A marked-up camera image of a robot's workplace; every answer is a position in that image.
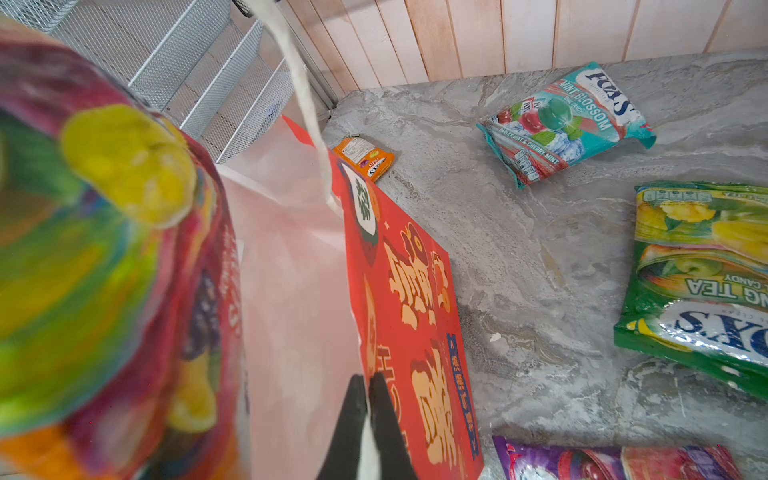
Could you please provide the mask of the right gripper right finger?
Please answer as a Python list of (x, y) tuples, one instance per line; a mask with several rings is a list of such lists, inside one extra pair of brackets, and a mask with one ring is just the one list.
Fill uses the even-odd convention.
[(369, 401), (373, 436), (380, 456), (381, 478), (417, 480), (382, 372), (376, 372), (370, 379)]

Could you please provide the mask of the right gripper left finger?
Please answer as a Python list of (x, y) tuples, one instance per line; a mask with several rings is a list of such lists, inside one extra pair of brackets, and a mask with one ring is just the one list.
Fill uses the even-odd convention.
[(353, 480), (358, 476), (362, 434), (368, 418), (362, 375), (352, 375), (318, 480)]

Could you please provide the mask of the red paper bag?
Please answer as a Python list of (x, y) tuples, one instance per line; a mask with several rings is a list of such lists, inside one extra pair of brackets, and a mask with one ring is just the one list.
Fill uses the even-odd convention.
[(362, 375), (356, 479), (382, 479), (369, 401), (382, 372), (418, 479), (476, 479), (484, 459), (450, 258), (326, 147), (290, 26), (272, 1), (246, 7), (280, 49), (302, 114), (218, 166), (237, 238), (250, 475), (317, 479)]

